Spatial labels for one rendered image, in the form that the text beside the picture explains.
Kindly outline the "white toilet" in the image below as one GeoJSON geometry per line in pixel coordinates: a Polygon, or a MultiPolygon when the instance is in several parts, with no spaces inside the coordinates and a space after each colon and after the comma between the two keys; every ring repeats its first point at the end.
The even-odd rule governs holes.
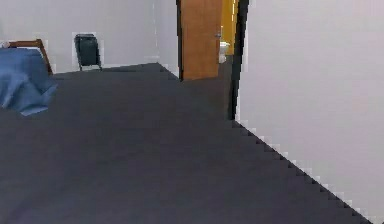
{"type": "Polygon", "coordinates": [[[230,44],[224,41],[220,42],[219,49],[219,62],[224,63],[226,61],[226,52],[228,51],[230,44]]]}

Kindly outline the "brown wooden room door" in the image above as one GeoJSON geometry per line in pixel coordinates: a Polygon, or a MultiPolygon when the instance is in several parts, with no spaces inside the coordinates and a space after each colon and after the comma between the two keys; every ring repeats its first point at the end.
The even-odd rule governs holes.
{"type": "Polygon", "coordinates": [[[185,80],[218,76],[223,0],[180,0],[185,80]]]}

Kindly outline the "black waste bin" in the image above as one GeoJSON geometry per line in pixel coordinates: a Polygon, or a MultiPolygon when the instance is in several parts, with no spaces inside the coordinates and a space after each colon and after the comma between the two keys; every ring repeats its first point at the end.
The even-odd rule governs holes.
{"type": "Polygon", "coordinates": [[[74,44],[79,69],[84,66],[97,65],[102,69],[98,41],[93,34],[76,34],[74,44]]]}

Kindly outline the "wooden bed with blue blanket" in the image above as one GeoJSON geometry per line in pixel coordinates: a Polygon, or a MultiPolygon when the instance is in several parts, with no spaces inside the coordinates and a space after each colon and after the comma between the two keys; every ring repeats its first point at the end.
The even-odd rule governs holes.
{"type": "Polygon", "coordinates": [[[48,109],[57,90],[41,39],[0,40],[0,107],[30,116],[48,109]]]}

